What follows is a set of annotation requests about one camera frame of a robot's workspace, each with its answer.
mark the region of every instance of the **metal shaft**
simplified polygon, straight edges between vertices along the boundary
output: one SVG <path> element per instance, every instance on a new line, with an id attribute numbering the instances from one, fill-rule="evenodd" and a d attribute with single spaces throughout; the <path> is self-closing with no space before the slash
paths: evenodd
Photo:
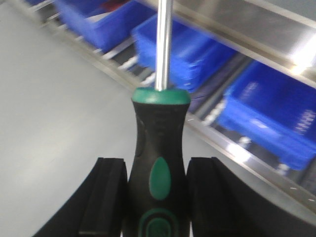
<path id="1" fill-rule="evenodd" d="M 169 78 L 173 0 L 159 0 L 155 90 L 166 90 Z"/>

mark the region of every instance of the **blue plastic bin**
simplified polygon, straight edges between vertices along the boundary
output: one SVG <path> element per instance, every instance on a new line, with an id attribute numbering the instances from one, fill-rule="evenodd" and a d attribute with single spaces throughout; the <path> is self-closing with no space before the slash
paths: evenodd
<path id="1" fill-rule="evenodd" d="M 156 12 L 131 0 L 109 15 L 93 22 L 91 16 L 105 13 L 101 4 L 107 0 L 55 0 L 61 20 L 86 41 L 104 52 L 130 36 L 131 30 Z"/>
<path id="2" fill-rule="evenodd" d="M 26 0 L 26 2 L 28 2 L 30 5 L 35 6 L 39 3 L 41 3 L 44 0 Z"/>
<path id="3" fill-rule="evenodd" d="M 295 170 L 316 154 L 316 89 L 253 62 L 225 93 L 218 122 L 251 138 Z"/>
<path id="4" fill-rule="evenodd" d="M 138 63 L 155 70 L 157 16 L 132 31 Z M 218 70 L 235 51 L 213 36 L 173 20 L 170 80 L 181 89 L 194 92 Z"/>

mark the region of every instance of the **green and black handle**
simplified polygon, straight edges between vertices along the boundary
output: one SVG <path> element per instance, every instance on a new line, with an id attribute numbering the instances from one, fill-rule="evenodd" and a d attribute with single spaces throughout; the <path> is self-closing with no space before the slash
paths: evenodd
<path id="1" fill-rule="evenodd" d="M 182 131 L 190 97 L 184 90 L 138 88 L 132 100 L 138 136 L 124 237 L 188 237 Z"/>

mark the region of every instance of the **metal shelf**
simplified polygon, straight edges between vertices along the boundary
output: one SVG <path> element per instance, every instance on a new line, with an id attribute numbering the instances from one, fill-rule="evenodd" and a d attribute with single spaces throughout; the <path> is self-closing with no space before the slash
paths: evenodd
<path id="1" fill-rule="evenodd" d="M 140 85 L 149 86 L 152 84 L 155 74 L 137 65 L 137 57 L 133 54 L 132 39 L 124 41 L 110 52 L 104 54 L 101 50 L 86 43 L 81 36 L 69 31 L 66 25 L 58 21 L 57 16 L 51 17 L 48 20 L 47 26 L 75 52 L 79 53 L 95 67 L 110 75 L 114 80 L 126 86 L 128 89 L 134 90 Z M 125 58 L 122 57 L 124 52 L 129 56 Z M 239 54 L 231 63 L 232 62 L 238 65 L 238 68 L 242 68 L 242 65 L 245 66 L 249 63 L 249 58 Z M 200 108 L 195 114 L 187 114 L 186 126 L 192 128 L 205 142 L 219 150 L 224 155 L 224 159 L 233 160 L 260 180 L 281 190 L 316 214 L 315 196 L 289 178 L 278 174 L 275 169 L 212 127 L 212 122 L 206 119 L 205 113 L 207 115 L 210 113 L 210 110 L 218 109 L 218 101 L 221 100 L 221 91 L 232 81 L 234 75 L 236 76 L 236 73 L 226 75 L 228 78 L 227 82 L 218 87 L 215 96 L 212 96 L 208 100 L 212 101 L 213 107 L 207 105 L 208 109 L 203 113 L 201 112 L 203 108 Z"/>
<path id="2" fill-rule="evenodd" d="M 314 21 L 259 0 L 175 0 L 174 11 L 237 51 L 316 88 Z"/>

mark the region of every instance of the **screwdriver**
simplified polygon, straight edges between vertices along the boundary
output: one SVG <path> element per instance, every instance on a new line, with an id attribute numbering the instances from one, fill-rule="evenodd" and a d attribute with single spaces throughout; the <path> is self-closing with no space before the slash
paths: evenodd
<path id="1" fill-rule="evenodd" d="M 172 5 L 172 0 L 159 0 L 155 88 L 137 88 L 132 96 L 137 144 L 124 237 L 189 236 L 182 132 L 191 100 L 185 90 L 167 89 Z"/>

